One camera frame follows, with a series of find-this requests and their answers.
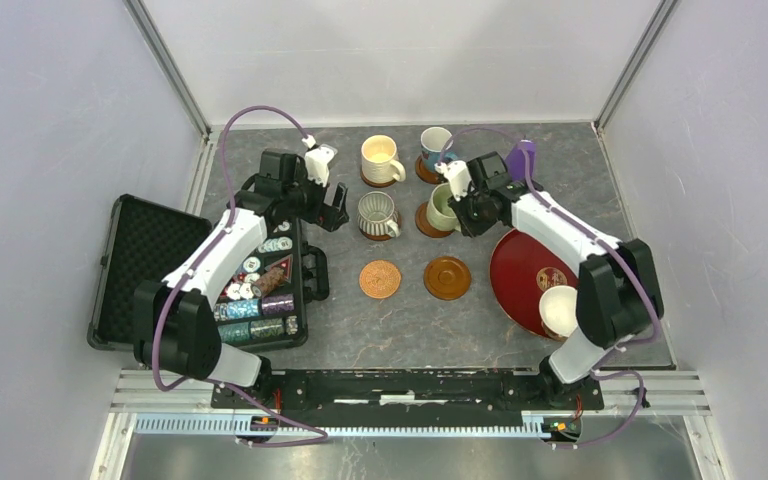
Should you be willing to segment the pale green cup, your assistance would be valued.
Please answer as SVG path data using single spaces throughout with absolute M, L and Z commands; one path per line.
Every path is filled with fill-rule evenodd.
M 426 219 L 433 229 L 444 233 L 461 230 L 459 220 L 448 204 L 452 197 L 448 183 L 437 185 L 432 191 L 427 203 Z

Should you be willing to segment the brown wooden coaster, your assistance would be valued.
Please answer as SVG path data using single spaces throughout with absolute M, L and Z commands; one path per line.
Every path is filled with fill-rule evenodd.
M 390 186 L 392 186 L 392 185 L 394 185 L 394 184 L 398 183 L 398 180 L 395 180 L 395 179 L 393 179 L 393 180 L 389 180 L 389 181 L 386 181 L 386 182 L 375 182 L 375 181 L 372 181 L 372 180 L 368 179 L 368 178 L 367 178 L 367 177 L 366 177 L 366 176 L 363 174 L 363 172 L 361 172 L 361 175 L 360 175 L 360 177 L 361 177 L 362 181 L 363 181 L 363 182 L 364 182 L 366 185 L 368 185 L 368 186 L 370 186 L 370 187 L 372 187 L 372 188 L 387 188 L 387 187 L 390 187 Z
M 369 233 L 361 230 L 360 233 L 367 239 L 378 242 L 398 238 L 401 235 L 400 230 L 387 230 L 380 234 Z
M 417 177 L 425 183 L 432 184 L 432 185 L 438 185 L 438 184 L 444 183 L 444 180 L 441 180 L 438 174 L 431 172 L 425 166 L 425 164 L 423 163 L 423 157 L 421 155 L 419 155 L 416 158 L 415 173 Z
M 432 226 L 430 222 L 427 219 L 427 206 L 428 203 L 424 202 L 422 203 L 416 210 L 414 219 L 416 227 L 419 229 L 419 231 L 430 238 L 444 238 L 453 233 L 452 230 L 444 231 L 439 230 Z
M 431 260 L 425 267 L 423 282 L 434 297 L 451 301 L 463 296 L 471 286 L 471 272 L 460 259 L 442 256 Z

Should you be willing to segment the grey ribbed mug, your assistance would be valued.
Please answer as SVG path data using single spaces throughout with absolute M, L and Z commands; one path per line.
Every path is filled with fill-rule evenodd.
M 374 234 L 401 231 L 401 215 L 395 201 L 384 192 L 369 192 L 360 198 L 357 223 L 360 231 Z

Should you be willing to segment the cream ribbed mug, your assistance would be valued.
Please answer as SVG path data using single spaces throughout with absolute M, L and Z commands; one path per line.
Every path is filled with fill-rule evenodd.
M 407 178 L 404 165 L 399 158 L 395 140 L 387 135 L 373 135 L 361 145 L 361 172 L 375 182 L 398 180 L 404 182 Z

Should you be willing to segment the blue white cup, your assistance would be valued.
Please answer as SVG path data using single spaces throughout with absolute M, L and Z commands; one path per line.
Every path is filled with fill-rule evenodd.
M 439 126 L 429 127 L 422 132 L 420 136 L 422 164 L 432 174 L 437 174 L 437 163 L 449 163 L 458 159 L 457 155 L 451 151 L 447 151 L 444 156 L 441 155 L 443 147 L 451 137 L 452 133 L 448 129 Z

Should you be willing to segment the woven rattan coaster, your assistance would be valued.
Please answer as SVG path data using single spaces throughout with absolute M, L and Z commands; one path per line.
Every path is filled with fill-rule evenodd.
M 398 290 L 402 275 L 398 267 L 387 260 L 374 260 L 365 265 L 359 274 L 361 291 L 373 299 L 386 299 Z

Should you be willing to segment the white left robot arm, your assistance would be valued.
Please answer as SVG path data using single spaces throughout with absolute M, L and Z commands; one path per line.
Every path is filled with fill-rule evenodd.
M 215 229 L 182 265 L 159 281 L 145 280 L 134 293 L 133 353 L 152 369 L 201 381 L 236 385 L 250 407 L 266 405 L 273 379 L 262 359 L 222 342 L 213 309 L 244 258 L 281 223 L 303 220 L 333 232 L 348 221 L 338 184 L 325 200 L 334 147 L 311 142 L 303 155 L 266 149 L 257 173 L 233 193 Z

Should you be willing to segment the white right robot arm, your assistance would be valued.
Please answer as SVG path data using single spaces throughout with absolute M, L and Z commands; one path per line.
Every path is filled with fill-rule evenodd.
M 660 337 L 664 307 L 646 242 L 620 241 L 592 229 L 530 176 L 514 180 L 497 153 L 439 162 L 435 170 L 449 184 L 448 204 L 464 235 L 475 237 L 502 223 L 531 236 L 577 272 L 578 327 L 541 364 L 537 392 L 545 405 L 566 406 L 577 396 L 577 381 L 611 352 Z

